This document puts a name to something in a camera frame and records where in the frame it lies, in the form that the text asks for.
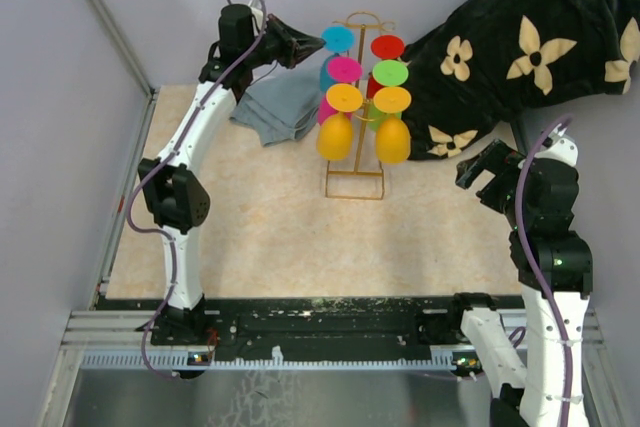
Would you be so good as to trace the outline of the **blue plastic wine glass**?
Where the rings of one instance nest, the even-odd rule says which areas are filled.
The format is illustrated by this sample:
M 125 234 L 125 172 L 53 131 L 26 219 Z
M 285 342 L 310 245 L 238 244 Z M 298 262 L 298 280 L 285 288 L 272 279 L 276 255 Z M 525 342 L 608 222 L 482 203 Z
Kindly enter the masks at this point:
M 338 83 L 329 73 L 329 63 L 349 51 L 354 45 L 355 36 L 347 27 L 334 25 L 325 29 L 321 38 L 325 42 L 325 49 L 329 51 L 329 55 L 324 60 L 319 74 L 320 91 L 325 93 L 330 87 Z

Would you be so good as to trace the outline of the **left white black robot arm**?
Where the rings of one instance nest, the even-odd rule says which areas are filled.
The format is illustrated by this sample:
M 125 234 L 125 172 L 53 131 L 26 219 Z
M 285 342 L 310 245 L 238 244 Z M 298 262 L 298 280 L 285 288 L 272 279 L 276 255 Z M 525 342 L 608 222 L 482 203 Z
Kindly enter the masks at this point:
M 244 4 L 222 8 L 218 39 L 209 48 L 193 100 L 166 146 L 138 165 L 139 186 L 162 238 L 166 292 L 150 326 L 152 341 L 195 344 L 208 337 L 199 272 L 199 228 L 211 200 L 198 179 L 214 133 L 253 80 L 255 69 L 277 63 L 292 69 L 325 46 L 277 16 Z

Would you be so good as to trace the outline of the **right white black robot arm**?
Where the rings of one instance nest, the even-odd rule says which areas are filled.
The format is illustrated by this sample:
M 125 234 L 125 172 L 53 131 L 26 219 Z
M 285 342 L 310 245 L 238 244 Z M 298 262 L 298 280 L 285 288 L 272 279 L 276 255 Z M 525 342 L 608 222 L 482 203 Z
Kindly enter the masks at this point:
M 527 357 L 521 359 L 503 318 L 485 293 L 459 293 L 447 317 L 448 334 L 475 348 L 492 399 L 492 426 L 586 426 L 582 388 L 583 325 L 593 288 L 588 244 L 571 228 L 579 193 L 577 148 L 548 137 L 531 162 L 496 140 L 457 166 L 468 188 L 493 174 L 480 202 L 511 227 L 514 263 L 526 313 Z

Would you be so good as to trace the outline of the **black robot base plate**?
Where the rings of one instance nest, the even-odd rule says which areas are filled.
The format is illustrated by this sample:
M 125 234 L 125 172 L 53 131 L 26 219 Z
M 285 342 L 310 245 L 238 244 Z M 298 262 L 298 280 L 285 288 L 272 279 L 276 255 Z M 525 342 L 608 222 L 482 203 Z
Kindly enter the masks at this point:
M 436 297 L 336 297 L 201 300 L 188 311 L 165 307 L 154 346 L 204 346 L 218 361 L 427 361 L 432 347 L 461 343 L 472 307 L 496 310 L 485 293 Z

